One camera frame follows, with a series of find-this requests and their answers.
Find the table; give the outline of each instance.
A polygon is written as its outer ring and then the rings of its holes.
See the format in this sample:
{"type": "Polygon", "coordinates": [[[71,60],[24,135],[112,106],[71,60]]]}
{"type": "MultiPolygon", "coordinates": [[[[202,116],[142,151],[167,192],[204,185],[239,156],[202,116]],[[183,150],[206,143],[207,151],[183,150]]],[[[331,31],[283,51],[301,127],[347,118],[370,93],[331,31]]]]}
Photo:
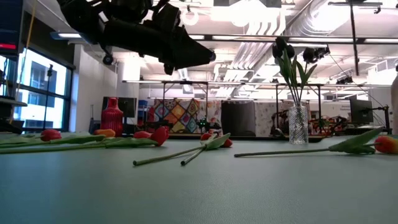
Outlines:
{"type": "MultiPolygon", "coordinates": [[[[341,141],[324,139],[308,148],[341,141]]],[[[198,145],[0,155],[1,223],[398,223],[398,157],[235,141],[231,149],[133,167],[198,145]]]]}

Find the ceiling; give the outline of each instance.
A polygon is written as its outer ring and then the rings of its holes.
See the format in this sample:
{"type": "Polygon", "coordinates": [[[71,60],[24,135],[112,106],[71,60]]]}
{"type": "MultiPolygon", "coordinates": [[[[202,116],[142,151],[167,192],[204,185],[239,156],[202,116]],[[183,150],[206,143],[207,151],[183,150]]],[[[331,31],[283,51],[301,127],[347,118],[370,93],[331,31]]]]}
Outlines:
{"type": "MultiPolygon", "coordinates": [[[[25,0],[26,1],[26,10],[32,12],[32,5],[34,0],[25,0]]],[[[186,25],[187,32],[189,34],[247,34],[250,32],[250,25],[246,25],[243,27],[238,27],[234,25],[231,20],[236,20],[237,18],[244,19],[245,16],[240,16],[241,14],[247,13],[247,16],[254,14],[252,10],[256,7],[252,8],[242,8],[238,7],[237,11],[233,11],[232,14],[224,14],[223,11],[220,11],[220,7],[212,7],[213,0],[192,0],[194,3],[191,3],[191,10],[198,12],[198,22],[193,26],[186,25]]],[[[263,18],[266,18],[268,22],[268,28],[264,34],[267,34],[269,30],[271,30],[271,25],[273,23],[277,24],[277,27],[284,27],[281,24],[287,26],[291,23],[291,20],[295,18],[295,22],[293,25],[296,25],[297,21],[305,16],[311,15],[314,11],[312,10],[312,6],[317,2],[326,1],[326,0],[313,0],[312,4],[306,9],[303,10],[301,15],[297,15],[304,6],[309,3],[309,0],[296,0],[294,1],[295,7],[284,9],[284,18],[285,21],[282,21],[280,18],[282,17],[282,13],[275,9],[262,8],[259,7],[257,9],[258,13],[262,15],[263,18]]],[[[381,12],[379,14],[374,14],[375,7],[373,8],[358,8],[356,7],[354,11],[355,16],[355,27],[356,27],[356,35],[358,37],[398,37],[398,9],[395,8],[396,1],[388,1],[383,0],[383,6],[381,7],[381,12]]],[[[178,6],[182,12],[186,10],[186,3],[176,2],[176,0],[172,0],[172,4],[178,6]]],[[[340,6],[333,7],[333,10],[326,10],[326,12],[322,11],[323,20],[321,21],[323,26],[335,26],[334,24],[337,21],[340,22],[330,33],[328,36],[332,37],[351,37],[351,23],[349,21],[349,7],[340,6]]],[[[41,21],[48,24],[53,29],[59,32],[74,32],[72,28],[70,28],[65,22],[65,18],[62,16],[60,12],[59,6],[56,0],[38,0],[37,8],[36,8],[36,17],[41,21]]],[[[271,32],[269,35],[279,35],[275,32],[271,32]]],[[[215,66],[217,64],[225,64],[231,65],[236,54],[239,52],[239,48],[243,47],[244,44],[239,42],[200,42],[205,47],[209,49],[213,49],[217,54],[217,59],[215,62],[212,62],[208,65],[202,65],[198,67],[188,68],[188,73],[195,72],[195,76],[192,77],[192,80],[202,80],[204,78],[213,78],[215,66]]],[[[256,66],[253,66],[251,70],[258,71],[258,68],[262,67],[266,62],[264,59],[264,52],[255,51],[261,45],[252,45],[252,52],[250,53],[249,58],[256,58],[258,56],[258,61],[256,62],[256,66]]],[[[332,75],[336,75],[341,73],[342,70],[347,70],[354,67],[354,58],[353,58],[353,46],[352,45],[343,45],[343,44],[333,44],[329,45],[331,56],[326,56],[318,62],[318,67],[314,72],[312,82],[322,82],[322,80],[328,80],[328,78],[332,75]]],[[[86,51],[92,55],[102,54],[101,49],[98,46],[86,46],[86,51]]],[[[303,48],[296,49],[296,54],[301,53],[303,48]]],[[[128,51],[114,48],[115,57],[120,58],[121,60],[124,58],[125,54],[128,54],[128,51]]],[[[397,57],[398,58],[398,45],[358,45],[359,52],[359,73],[360,77],[355,77],[356,79],[362,78],[366,79],[367,69],[375,66],[375,64],[383,61],[386,57],[397,57]]],[[[225,75],[226,69],[220,70],[220,77],[225,75]]],[[[155,80],[155,79],[164,79],[168,80],[170,77],[168,75],[164,75],[163,65],[157,62],[156,58],[145,57],[142,59],[141,66],[141,75],[144,76],[145,79],[155,80]]],[[[271,80],[272,76],[268,76],[267,79],[260,80],[261,82],[268,82],[271,80]]]]}

